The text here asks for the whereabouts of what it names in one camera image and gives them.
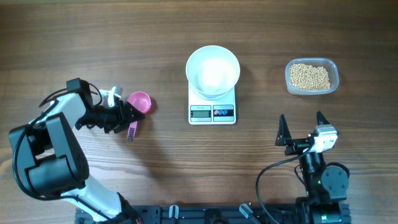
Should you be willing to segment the white bowl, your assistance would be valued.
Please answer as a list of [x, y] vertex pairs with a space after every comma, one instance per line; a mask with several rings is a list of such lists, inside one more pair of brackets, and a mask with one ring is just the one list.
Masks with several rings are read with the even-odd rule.
[[207, 45], [192, 53], [185, 66], [188, 86], [200, 98], [221, 98], [237, 84], [241, 67], [232, 51]]

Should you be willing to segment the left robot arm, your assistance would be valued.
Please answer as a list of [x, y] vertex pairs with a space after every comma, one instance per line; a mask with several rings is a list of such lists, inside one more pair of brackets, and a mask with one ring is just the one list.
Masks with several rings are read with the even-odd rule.
[[12, 169], [18, 187], [41, 201], [63, 200], [88, 214], [92, 223], [141, 223], [140, 214], [119, 193], [107, 189], [92, 175], [73, 132], [95, 126], [108, 134], [120, 133], [144, 113], [111, 91], [96, 90], [110, 105], [93, 103], [92, 84], [75, 78], [64, 89], [46, 97], [49, 107], [32, 121], [9, 132]]

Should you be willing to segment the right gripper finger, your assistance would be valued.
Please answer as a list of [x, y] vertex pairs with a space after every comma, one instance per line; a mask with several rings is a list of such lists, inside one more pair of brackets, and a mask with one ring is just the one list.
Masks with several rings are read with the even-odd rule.
[[330, 122], [324, 117], [321, 111], [317, 111], [317, 124], [318, 125], [329, 125]]
[[292, 143], [292, 137], [289, 131], [289, 127], [285, 120], [285, 116], [282, 114], [279, 117], [279, 129], [275, 139], [276, 146], [288, 146]]

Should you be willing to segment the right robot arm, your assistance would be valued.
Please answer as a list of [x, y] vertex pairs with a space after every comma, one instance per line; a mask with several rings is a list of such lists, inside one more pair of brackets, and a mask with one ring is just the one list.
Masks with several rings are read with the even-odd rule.
[[317, 125], [305, 138], [291, 137], [285, 116], [279, 118], [277, 146], [285, 146], [286, 156], [298, 156], [306, 197], [296, 200], [298, 223], [351, 223], [347, 199], [349, 169], [338, 162], [325, 162], [323, 153], [334, 148], [338, 131], [317, 112]]

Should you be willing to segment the pink plastic measuring scoop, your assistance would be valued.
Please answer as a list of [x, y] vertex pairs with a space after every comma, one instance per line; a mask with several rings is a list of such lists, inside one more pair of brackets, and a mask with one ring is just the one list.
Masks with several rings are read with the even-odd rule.
[[[141, 113], [146, 114], [150, 108], [151, 108], [151, 99], [150, 96], [143, 92], [143, 91], [137, 91], [133, 94], [130, 95], [130, 97], [127, 99], [127, 101], [133, 105], [136, 109], [138, 109]], [[127, 133], [127, 139], [129, 141], [133, 141], [135, 133], [137, 131], [137, 125], [138, 122], [135, 121], [130, 124], [128, 133]]]

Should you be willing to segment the pile of soybeans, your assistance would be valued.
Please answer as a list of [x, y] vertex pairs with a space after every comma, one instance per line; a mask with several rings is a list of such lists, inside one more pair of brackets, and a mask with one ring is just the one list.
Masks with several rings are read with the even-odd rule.
[[314, 67], [303, 63], [289, 68], [290, 80], [301, 90], [326, 90], [330, 88], [329, 74], [324, 67]]

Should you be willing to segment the white digital kitchen scale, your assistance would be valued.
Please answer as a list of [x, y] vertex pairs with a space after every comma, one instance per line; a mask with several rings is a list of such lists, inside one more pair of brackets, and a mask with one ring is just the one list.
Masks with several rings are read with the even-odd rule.
[[236, 120], [235, 88], [208, 99], [188, 85], [188, 122], [191, 125], [229, 125]]

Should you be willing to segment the clear plastic container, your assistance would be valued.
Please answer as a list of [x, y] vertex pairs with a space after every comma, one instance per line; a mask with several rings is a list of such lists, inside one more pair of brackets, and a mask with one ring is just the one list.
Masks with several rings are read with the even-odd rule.
[[297, 58], [285, 68], [287, 91], [292, 95], [323, 95], [340, 84], [336, 64], [328, 58]]

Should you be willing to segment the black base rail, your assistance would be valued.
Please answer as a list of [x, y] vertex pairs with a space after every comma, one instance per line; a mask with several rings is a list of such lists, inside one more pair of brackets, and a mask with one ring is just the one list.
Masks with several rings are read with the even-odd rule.
[[[167, 223], [272, 223], [261, 207], [247, 206], [245, 209], [237, 206], [223, 207], [169, 207], [134, 206], [140, 219], [137, 223], [167, 224]], [[342, 204], [315, 208], [304, 203], [273, 204], [269, 213], [278, 223], [351, 223], [349, 206]]]

